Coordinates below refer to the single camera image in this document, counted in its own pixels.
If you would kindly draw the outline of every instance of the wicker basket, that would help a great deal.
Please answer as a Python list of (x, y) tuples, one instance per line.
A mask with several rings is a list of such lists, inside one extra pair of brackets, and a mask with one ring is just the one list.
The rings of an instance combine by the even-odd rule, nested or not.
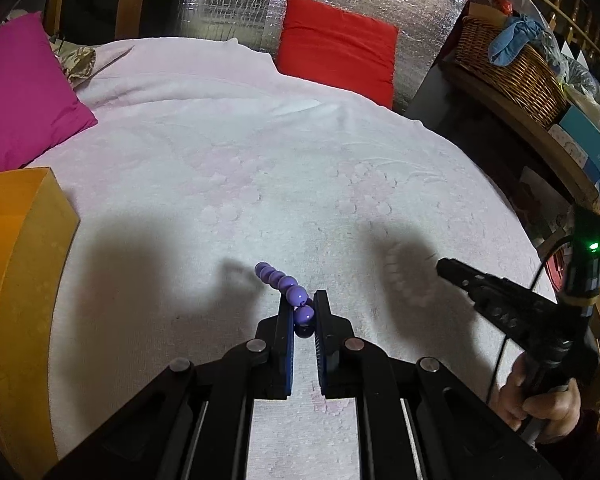
[(465, 17), (456, 63), (499, 90), (548, 128), (567, 109), (567, 99), (546, 61), (529, 45), (525, 45), (507, 66), (489, 62), (487, 49), (501, 31), (484, 20)]

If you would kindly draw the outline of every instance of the blue cloth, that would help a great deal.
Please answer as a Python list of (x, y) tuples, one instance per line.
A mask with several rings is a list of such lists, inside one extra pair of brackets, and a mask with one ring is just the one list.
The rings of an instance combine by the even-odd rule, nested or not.
[(505, 29), (491, 41), (487, 49), (489, 62), (497, 66), (511, 63), (529, 41), (535, 40), (544, 32), (542, 25), (524, 14), (509, 16)]

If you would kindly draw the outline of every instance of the red pillow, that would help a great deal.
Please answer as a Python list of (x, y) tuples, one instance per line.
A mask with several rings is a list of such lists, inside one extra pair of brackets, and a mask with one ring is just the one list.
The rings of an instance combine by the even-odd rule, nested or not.
[(398, 28), (314, 0), (287, 0), (280, 73), (344, 88), (391, 108)]
[(78, 101), (40, 14), (0, 26), (0, 171), (16, 170), (98, 121)]

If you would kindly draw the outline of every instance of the bead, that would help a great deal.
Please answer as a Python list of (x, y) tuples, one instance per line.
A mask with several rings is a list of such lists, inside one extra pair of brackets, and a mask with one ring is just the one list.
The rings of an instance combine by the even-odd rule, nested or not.
[(294, 332), (298, 337), (302, 339), (307, 339), (308, 337), (311, 337), (314, 334), (314, 330), (315, 323), (311, 323), (311, 325), (308, 326), (294, 325)]
[(314, 318), (314, 310), (310, 306), (299, 306), (294, 312), (294, 324), (308, 326)]
[(275, 271), (276, 271), (276, 269), (274, 269), (270, 265), (264, 267), (260, 271), (260, 275), (259, 275), (259, 278), (262, 280), (262, 283), (265, 283), (268, 285), (269, 284), (269, 276), (272, 275)]
[(306, 298), (308, 297), (306, 294), (306, 290), (300, 285), (294, 285), (285, 294), (286, 300), (289, 302), (291, 306), (301, 306), (304, 305)]
[(256, 276), (260, 277), (260, 271), (262, 269), (264, 269), (265, 267), (269, 267), (269, 264), (267, 262), (260, 262), (259, 264), (256, 264), (255, 267), (253, 267), (253, 270), (256, 273)]
[(298, 282), (293, 276), (284, 276), (280, 278), (278, 282), (278, 290), (282, 292), (282, 294), (286, 294), (286, 292), (294, 285), (297, 285)]
[(281, 270), (274, 270), (269, 276), (269, 285), (271, 286), (271, 288), (277, 289), (278, 282), (280, 281), (280, 278), (284, 277), (284, 275), (285, 273)]

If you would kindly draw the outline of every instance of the teal box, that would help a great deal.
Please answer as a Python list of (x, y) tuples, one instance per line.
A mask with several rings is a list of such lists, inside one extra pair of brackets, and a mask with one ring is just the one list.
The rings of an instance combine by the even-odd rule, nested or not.
[(600, 172), (600, 131), (589, 118), (571, 105), (559, 124), (587, 152)]

